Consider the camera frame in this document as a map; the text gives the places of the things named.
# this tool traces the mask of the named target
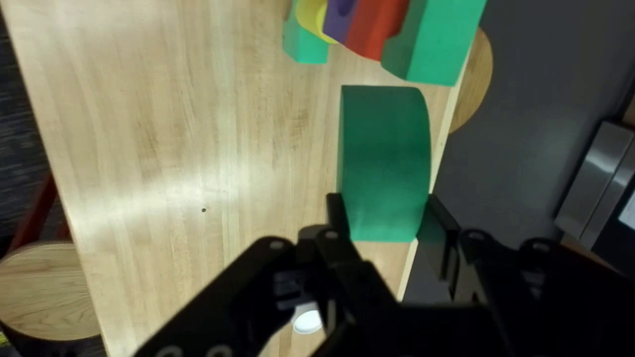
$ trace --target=red block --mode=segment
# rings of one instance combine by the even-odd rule
[[[400,31],[406,9],[408,0],[356,0],[342,45],[378,61],[384,41]]]

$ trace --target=green rectangular block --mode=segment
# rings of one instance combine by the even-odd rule
[[[408,241],[430,186],[430,124],[416,87],[342,87],[338,192],[352,239]]]
[[[406,81],[453,85],[475,35],[485,0],[410,0],[380,65]]]

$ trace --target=wood grain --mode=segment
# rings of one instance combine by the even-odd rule
[[[481,29],[477,29],[471,43],[469,59],[463,69],[463,81],[459,85],[450,132],[457,130],[461,124],[465,124],[471,118],[471,114],[481,105],[483,95],[489,89],[491,75],[493,75],[491,41]]]
[[[0,321],[13,331],[74,341],[98,335],[72,243],[31,243],[0,261]]]
[[[340,47],[321,67],[287,59],[287,1],[1,0],[1,9],[116,357],[257,235],[323,222],[342,83],[410,85]],[[418,87],[436,174],[457,89]],[[396,293],[408,251],[364,243]],[[303,354],[279,337],[269,346]]]

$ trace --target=round wooden stool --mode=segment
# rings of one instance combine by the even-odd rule
[[[0,261],[0,321],[31,339],[78,341],[98,335],[72,243],[29,243]]]
[[[493,73],[491,43],[489,43],[489,37],[477,27],[467,65],[463,69],[463,79],[459,85],[450,132],[457,130],[461,124],[465,124],[471,118],[483,95],[487,93],[491,73]]]

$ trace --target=wooden table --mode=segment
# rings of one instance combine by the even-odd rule
[[[263,233],[323,222],[342,83],[410,85],[340,47],[281,51],[281,0],[1,0],[108,354],[130,354]],[[436,174],[457,87],[420,85]],[[398,295],[410,243],[358,243]],[[319,335],[277,333],[265,354]]]

